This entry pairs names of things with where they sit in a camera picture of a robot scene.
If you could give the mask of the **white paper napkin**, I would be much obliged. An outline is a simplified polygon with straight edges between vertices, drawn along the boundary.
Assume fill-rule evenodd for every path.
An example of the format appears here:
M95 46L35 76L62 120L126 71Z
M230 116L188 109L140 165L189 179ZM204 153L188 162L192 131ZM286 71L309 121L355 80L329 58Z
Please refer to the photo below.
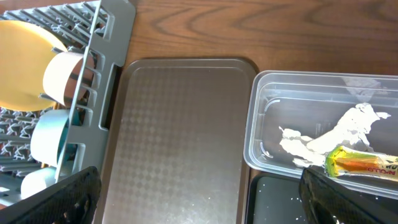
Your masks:
M338 146L373 152L366 135L374 122L389 117L386 112L375 112L369 103L360 103L350 108L331 131L315 139L293 129L279 128L282 131L280 145L284 151L295 156L293 163L296 166L322 167L327 154Z

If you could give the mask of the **small white cup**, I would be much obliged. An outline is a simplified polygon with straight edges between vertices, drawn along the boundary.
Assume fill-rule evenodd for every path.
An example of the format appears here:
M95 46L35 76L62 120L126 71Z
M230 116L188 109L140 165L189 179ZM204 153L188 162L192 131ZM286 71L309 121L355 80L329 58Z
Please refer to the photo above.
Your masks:
M26 199L55 183L54 167L46 167L31 172L24 177L21 184L21 198Z

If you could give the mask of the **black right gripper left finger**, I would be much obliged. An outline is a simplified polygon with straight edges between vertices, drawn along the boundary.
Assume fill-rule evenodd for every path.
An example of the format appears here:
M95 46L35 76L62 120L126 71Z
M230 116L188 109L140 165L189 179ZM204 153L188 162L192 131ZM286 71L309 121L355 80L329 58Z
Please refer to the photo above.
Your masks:
M91 223L100 192L100 174L90 166L2 209L1 224Z

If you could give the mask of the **light blue bowl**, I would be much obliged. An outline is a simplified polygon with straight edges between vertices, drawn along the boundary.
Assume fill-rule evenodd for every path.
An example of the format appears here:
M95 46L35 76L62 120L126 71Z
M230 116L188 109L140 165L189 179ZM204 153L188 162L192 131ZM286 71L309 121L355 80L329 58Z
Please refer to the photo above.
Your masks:
M35 126L30 141L32 157L50 166L57 166L68 132L70 110L50 110Z

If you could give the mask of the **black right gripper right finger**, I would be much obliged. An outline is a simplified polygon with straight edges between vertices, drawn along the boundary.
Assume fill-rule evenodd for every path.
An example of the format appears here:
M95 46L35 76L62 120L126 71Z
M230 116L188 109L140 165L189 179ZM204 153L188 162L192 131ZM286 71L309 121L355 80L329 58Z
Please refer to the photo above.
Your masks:
M396 213L311 168L302 172L299 194L309 223L397 223Z

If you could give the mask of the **yellow round plate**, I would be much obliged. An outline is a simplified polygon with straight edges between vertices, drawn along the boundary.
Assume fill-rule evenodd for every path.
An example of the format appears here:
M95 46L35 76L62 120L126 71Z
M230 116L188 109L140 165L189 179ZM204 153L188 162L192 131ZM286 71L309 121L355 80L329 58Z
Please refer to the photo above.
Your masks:
M56 47L67 48L49 31L22 21L1 21L1 107L13 111L40 111L54 101L44 92L44 72Z

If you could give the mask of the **yellow orange snack wrapper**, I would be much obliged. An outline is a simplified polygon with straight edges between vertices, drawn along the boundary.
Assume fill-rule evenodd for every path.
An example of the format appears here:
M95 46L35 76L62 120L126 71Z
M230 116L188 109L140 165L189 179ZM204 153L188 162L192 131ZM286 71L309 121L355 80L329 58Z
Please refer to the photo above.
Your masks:
M338 146L326 156L325 170L330 177L366 176L397 182L397 156Z

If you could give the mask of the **pink white bowl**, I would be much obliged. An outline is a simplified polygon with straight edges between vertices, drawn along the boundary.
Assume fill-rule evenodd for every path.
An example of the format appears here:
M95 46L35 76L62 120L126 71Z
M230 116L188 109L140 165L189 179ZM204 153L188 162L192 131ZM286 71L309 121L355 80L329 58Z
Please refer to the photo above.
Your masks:
M57 103L70 107L82 68L83 57L83 54L74 52L61 52L54 56L44 72L45 94Z

